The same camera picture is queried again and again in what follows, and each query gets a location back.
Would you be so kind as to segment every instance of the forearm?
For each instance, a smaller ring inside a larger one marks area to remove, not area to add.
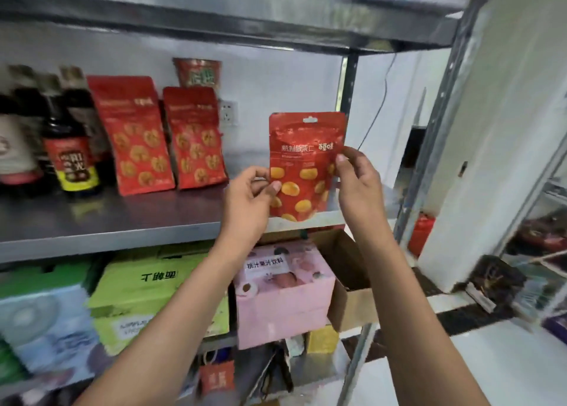
[[[79,406],[173,404],[214,313],[246,254],[217,243],[168,304],[77,401]]]
[[[487,405],[390,229],[365,228],[354,238],[365,258],[400,405]]]

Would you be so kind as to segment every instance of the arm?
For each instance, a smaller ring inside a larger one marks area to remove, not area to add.
[[[366,263],[398,402],[488,405],[393,238],[379,173],[363,153],[345,147],[344,154],[339,201]]]
[[[268,169],[250,167],[224,194],[215,245],[167,305],[83,393],[76,406],[173,404],[230,282],[268,223],[281,183],[268,186]]]

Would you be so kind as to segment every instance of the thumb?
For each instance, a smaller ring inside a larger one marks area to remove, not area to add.
[[[353,165],[343,154],[337,155],[335,163],[337,166],[338,176],[341,178],[341,187],[342,184],[349,184],[358,180],[356,173],[354,172]]]
[[[276,196],[276,194],[280,192],[281,188],[282,188],[282,183],[280,181],[273,181],[271,184],[265,187],[254,200],[259,200],[262,202],[266,202],[267,204],[270,204],[272,202],[272,199]]]

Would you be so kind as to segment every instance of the hand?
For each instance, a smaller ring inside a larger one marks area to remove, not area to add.
[[[229,243],[232,252],[247,255],[266,230],[270,202],[280,191],[280,181],[268,185],[266,167],[251,166],[230,181],[224,190],[224,208],[218,242]]]
[[[338,202],[347,225],[355,235],[377,228],[391,233],[380,173],[362,152],[345,146],[343,154],[338,154],[336,159],[337,174],[341,178]]]

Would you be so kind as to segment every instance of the upper shelf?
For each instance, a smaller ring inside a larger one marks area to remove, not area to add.
[[[341,54],[440,48],[457,20],[336,0],[0,0],[0,19]]]
[[[47,195],[0,199],[0,262],[194,242],[216,238],[224,185],[120,197],[114,188],[84,201]],[[343,224],[334,193],[328,210],[304,222],[270,218],[266,231]]]

